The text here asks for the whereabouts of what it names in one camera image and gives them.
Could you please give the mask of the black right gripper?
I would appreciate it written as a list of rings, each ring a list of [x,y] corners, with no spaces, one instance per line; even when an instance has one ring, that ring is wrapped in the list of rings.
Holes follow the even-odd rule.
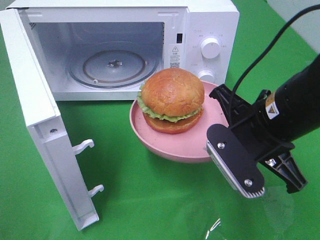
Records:
[[[290,152],[294,144],[278,136],[281,127],[273,121],[280,116],[280,109],[274,92],[262,90],[256,102],[250,104],[221,84],[209,97],[219,102],[232,133],[249,156],[281,178],[287,193],[299,192],[308,184]]]

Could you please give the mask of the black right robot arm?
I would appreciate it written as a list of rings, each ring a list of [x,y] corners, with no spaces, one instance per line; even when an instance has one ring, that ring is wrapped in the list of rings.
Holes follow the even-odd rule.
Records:
[[[246,198],[265,192],[264,165],[286,183],[288,193],[307,180],[291,150],[293,141],[320,126],[320,60],[316,58],[276,91],[262,90],[254,103],[232,94],[225,85],[212,90],[228,126],[207,130],[207,152],[229,184]]]

